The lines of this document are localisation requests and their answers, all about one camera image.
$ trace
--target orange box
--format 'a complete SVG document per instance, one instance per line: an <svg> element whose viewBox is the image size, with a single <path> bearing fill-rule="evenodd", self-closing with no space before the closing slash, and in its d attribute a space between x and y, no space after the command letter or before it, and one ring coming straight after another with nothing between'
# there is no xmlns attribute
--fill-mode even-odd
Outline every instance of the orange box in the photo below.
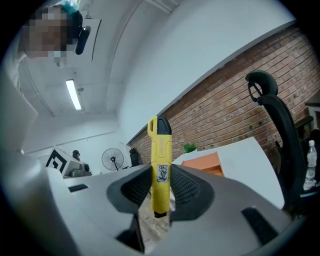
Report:
<svg viewBox="0 0 320 256"><path fill-rule="evenodd" d="M210 174L215 174L222 177L225 176L217 152L201 156L195 159L183 161L181 165L202 170Z"/></svg>

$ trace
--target brick wall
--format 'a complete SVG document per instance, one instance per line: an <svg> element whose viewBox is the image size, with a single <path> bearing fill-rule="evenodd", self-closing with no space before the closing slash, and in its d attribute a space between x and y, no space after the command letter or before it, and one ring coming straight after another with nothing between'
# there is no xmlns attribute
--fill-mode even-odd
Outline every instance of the brick wall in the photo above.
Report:
<svg viewBox="0 0 320 256"><path fill-rule="evenodd" d="M304 102L320 88L320 66L307 37L291 26L265 39L208 76L163 114L172 128L172 158L183 145L207 150L254 136L272 164L277 161L279 133L263 106L252 102L246 74L264 70L278 84L278 96L293 120L307 116ZM151 141L143 130L130 143L144 164L151 160Z"/></svg>

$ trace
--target white ceiling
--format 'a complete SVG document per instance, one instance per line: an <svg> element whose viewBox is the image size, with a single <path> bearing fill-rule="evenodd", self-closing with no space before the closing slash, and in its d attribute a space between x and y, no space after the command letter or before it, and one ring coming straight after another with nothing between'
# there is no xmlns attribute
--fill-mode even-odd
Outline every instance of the white ceiling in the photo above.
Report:
<svg viewBox="0 0 320 256"><path fill-rule="evenodd" d="M145 34L157 19L168 15L144 0L81 0L80 10L102 20L92 62L59 68L53 59L25 58L20 64L21 90L40 116L114 112ZM78 96L81 111L75 110L70 99L68 79L83 88Z"/></svg>

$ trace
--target plastic bottle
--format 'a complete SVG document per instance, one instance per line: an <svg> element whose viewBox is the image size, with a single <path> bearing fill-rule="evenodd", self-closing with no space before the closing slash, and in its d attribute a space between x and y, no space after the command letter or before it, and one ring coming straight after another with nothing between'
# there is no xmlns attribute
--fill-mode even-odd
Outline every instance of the plastic bottle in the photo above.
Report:
<svg viewBox="0 0 320 256"><path fill-rule="evenodd" d="M304 190L309 190L315 186L316 166L317 166L317 151L315 148L315 141L309 141L309 150L306 156L308 167L306 170L305 181L303 185Z"/></svg>

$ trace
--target pedestal fan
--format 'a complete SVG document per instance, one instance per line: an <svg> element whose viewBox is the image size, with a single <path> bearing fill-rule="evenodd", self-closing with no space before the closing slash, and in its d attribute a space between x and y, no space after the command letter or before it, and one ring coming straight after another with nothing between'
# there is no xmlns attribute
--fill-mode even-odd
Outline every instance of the pedestal fan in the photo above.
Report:
<svg viewBox="0 0 320 256"><path fill-rule="evenodd" d="M116 148L107 149L101 157L103 166L110 171L119 171L119 168L124 164L124 160L124 155Z"/></svg>

